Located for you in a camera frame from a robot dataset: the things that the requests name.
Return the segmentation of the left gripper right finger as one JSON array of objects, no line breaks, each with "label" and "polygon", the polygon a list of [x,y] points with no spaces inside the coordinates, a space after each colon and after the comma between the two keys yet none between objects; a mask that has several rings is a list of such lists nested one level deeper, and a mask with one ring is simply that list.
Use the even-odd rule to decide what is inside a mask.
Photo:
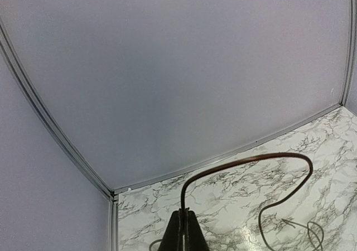
[{"label": "left gripper right finger", "polygon": [[184,248],[188,251],[209,251],[196,214],[189,209],[185,210]]}]

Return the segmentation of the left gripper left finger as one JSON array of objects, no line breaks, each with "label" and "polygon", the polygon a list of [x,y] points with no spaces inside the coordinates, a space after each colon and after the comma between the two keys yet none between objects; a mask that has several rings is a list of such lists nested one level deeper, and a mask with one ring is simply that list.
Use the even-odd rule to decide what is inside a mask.
[{"label": "left gripper left finger", "polygon": [[161,240],[158,251],[183,251],[184,249],[184,218],[183,211],[172,213],[167,228]]}]

